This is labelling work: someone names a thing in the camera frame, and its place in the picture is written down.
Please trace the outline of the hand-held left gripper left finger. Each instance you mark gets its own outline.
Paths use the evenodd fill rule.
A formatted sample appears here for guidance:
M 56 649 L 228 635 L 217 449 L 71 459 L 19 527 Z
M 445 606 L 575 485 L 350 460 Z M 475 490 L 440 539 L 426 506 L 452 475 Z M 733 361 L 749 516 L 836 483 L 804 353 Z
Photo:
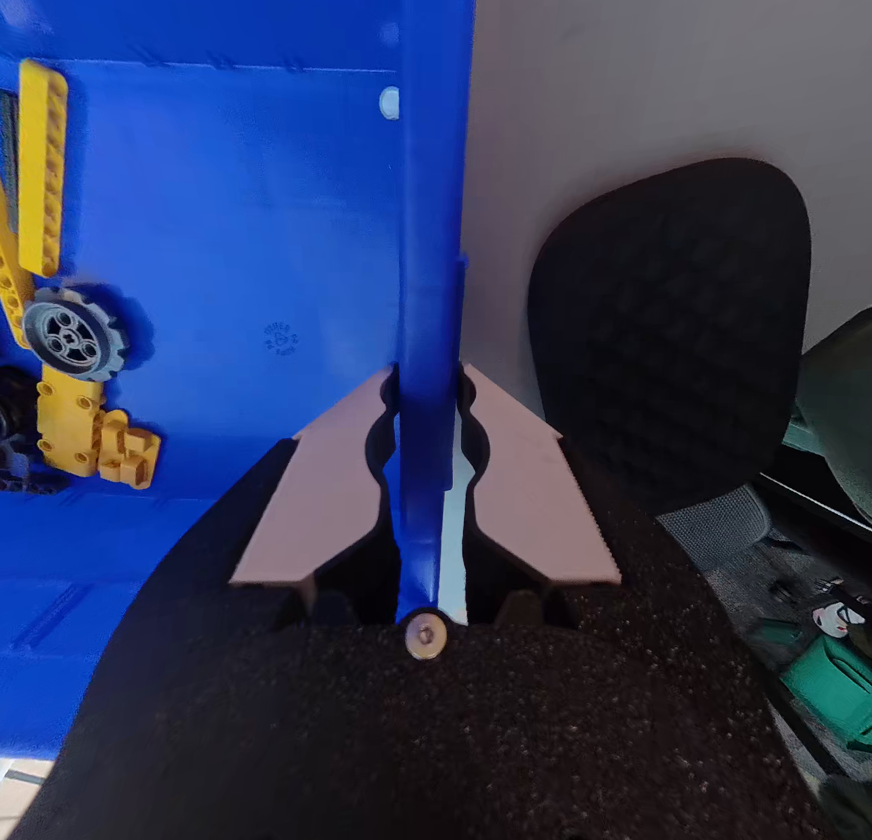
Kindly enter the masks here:
M 363 625 L 394 624 L 401 560 L 385 468 L 397 412 L 389 365 L 294 435 L 232 586 L 288 588 L 310 617 L 342 602 Z

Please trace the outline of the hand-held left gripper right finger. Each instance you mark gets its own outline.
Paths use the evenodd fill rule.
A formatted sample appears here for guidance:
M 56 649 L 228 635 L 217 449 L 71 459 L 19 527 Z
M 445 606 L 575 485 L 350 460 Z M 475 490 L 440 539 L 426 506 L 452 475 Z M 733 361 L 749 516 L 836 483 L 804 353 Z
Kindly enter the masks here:
M 622 573 L 562 447 L 562 435 L 461 364 L 461 450 L 473 469 L 462 533 L 470 625 L 566 625 L 564 590 L 618 587 Z

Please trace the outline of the blue plastic bin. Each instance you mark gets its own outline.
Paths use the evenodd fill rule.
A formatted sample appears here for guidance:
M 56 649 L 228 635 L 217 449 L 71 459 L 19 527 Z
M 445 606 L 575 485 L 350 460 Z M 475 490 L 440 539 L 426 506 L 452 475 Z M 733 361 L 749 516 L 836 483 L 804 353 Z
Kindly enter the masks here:
M 122 613 L 279 441 L 398 366 L 397 615 L 435 604 L 451 485 L 475 0 L 2 0 L 2 365 L 43 287 L 119 320 L 103 412 L 157 434 L 136 490 L 2 492 L 2 760 L 52 760 Z M 18 259 L 19 66 L 68 84 L 59 272 Z M 396 85 L 400 119 L 378 97 Z

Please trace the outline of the small yellow lego connector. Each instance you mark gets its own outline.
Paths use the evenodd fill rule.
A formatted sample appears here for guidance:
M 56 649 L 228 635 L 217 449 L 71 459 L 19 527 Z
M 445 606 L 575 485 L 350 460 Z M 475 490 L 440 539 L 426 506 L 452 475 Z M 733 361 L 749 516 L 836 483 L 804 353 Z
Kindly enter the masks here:
M 132 426 L 123 410 L 102 415 L 98 476 L 107 482 L 136 490 L 152 485 L 162 439 L 155 433 Z

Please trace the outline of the yellow lego panel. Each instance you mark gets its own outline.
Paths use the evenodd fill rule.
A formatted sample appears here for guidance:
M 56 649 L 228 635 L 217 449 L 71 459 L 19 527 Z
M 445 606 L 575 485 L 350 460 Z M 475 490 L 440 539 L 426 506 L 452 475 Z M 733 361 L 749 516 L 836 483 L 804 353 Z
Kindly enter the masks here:
M 38 383 L 38 450 L 44 464 L 77 477 L 98 470 L 104 384 L 42 366 Z

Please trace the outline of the black lego wheel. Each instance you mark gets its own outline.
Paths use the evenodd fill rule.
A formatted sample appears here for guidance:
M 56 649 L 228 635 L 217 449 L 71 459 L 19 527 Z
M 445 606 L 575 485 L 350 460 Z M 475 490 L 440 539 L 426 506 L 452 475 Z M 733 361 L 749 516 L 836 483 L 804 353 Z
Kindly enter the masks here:
M 1 442 L 36 432 L 37 381 L 15 366 L 1 366 Z

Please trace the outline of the long yellow lego beam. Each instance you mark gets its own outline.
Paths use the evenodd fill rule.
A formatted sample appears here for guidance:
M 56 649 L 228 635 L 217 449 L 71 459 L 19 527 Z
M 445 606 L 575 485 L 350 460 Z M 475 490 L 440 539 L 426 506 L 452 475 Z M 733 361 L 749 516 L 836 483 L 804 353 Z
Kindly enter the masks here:
M 60 268 L 68 93 L 58 71 L 36 60 L 20 63 L 18 259 L 41 278 Z

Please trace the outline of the grey fabric chair seat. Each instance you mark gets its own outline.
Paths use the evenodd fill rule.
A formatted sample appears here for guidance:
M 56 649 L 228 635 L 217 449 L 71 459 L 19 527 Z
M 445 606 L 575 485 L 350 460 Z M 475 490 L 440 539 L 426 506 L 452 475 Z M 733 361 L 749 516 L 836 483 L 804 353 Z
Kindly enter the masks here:
M 701 572 L 714 571 L 767 536 L 772 519 L 751 484 L 657 517 Z

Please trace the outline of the black mesh chair back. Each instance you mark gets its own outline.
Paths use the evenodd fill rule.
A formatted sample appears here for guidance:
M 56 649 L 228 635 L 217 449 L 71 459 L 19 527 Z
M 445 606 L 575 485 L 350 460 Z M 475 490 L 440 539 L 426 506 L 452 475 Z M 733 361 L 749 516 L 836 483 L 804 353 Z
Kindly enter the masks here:
M 654 517 L 748 483 L 792 414 L 811 257 L 801 191 L 762 160 L 597 195 L 529 279 L 546 420 Z

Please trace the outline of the green fabric bag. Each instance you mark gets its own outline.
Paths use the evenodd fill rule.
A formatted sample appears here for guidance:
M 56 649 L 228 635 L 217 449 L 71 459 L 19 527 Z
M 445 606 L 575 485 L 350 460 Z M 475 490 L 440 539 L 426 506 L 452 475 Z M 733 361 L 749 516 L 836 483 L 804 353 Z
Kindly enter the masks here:
M 870 646 L 853 635 L 869 633 L 870 611 L 860 603 L 831 601 L 802 625 L 759 617 L 747 638 L 755 647 L 775 647 L 773 675 L 779 693 L 799 705 L 844 748 L 870 754 Z

